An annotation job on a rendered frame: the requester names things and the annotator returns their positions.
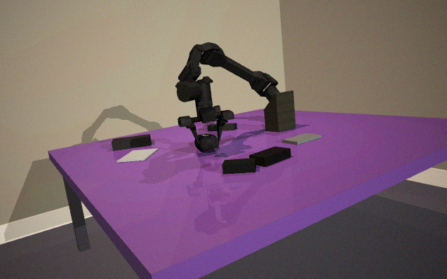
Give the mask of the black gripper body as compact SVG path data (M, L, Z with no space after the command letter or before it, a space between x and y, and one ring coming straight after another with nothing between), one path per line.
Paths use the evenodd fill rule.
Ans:
M210 104L212 104L213 106L212 97L197 99L195 100L195 103L196 103L196 113L198 111L198 105L201 105L201 108L209 107ZM230 110L221 111L221 116L216 116L216 119L218 119L219 121L232 120L234 119L234 112ZM194 123L196 122L201 122L201 119L200 120L198 119L198 115L197 117L192 118L190 116L181 116L178 118L178 125L180 127L194 126Z

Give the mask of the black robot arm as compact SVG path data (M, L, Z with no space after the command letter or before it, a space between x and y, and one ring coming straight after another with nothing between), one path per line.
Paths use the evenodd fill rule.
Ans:
M276 88L276 85L278 85L277 80L272 78L269 74L261 71L251 71L227 57L217 44L207 42L201 45L194 45L189 53L185 68L178 76L180 82L178 82L175 87L177 88L178 99L181 102L212 97L210 83L212 83L213 80L210 79L209 76L204 76L202 79L196 81L201 74L199 63L207 64L212 67L222 67L241 77L249 82L251 88L259 96L266 97L268 101L273 98L275 93L280 93ZM216 116L221 116L220 105L213 107L212 104L210 104L210 106L206 108L201 108L201 105L198 105L197 115L202 123L214 122L216 121Z

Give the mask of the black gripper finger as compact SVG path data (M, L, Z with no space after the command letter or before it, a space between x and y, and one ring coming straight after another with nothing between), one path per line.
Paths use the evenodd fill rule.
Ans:
M185 126L185 127L189 128L192 131L192 133L193 133L193 135L194 135L194 137L195 137L195 139L197 141L197 144L199 144L199 138L198 138L198 135L197 135L196 126L190 126L190 127Z
M221 138L221 134L222 134L222 129L224 127L224 125L228 123L228 121L219 121L217 120L217 132L218 132L218 140L220 141Z

